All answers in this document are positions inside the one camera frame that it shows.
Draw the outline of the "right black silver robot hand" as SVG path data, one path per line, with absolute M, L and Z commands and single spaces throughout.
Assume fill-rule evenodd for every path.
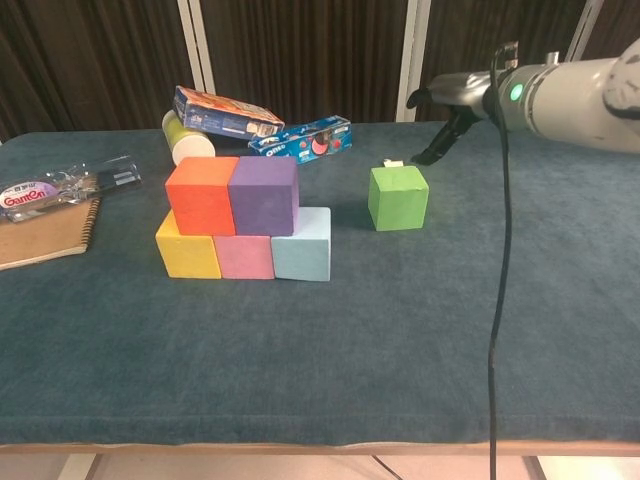
M 406 107 L 414 109 L 426 101 L 446 106 L 450 115 L 428 147 L 412 157 L 416 164 L 436 163 L 475 123 L 496 120 L 488 72 L 436 76 L 428 86 L 411 93 Z

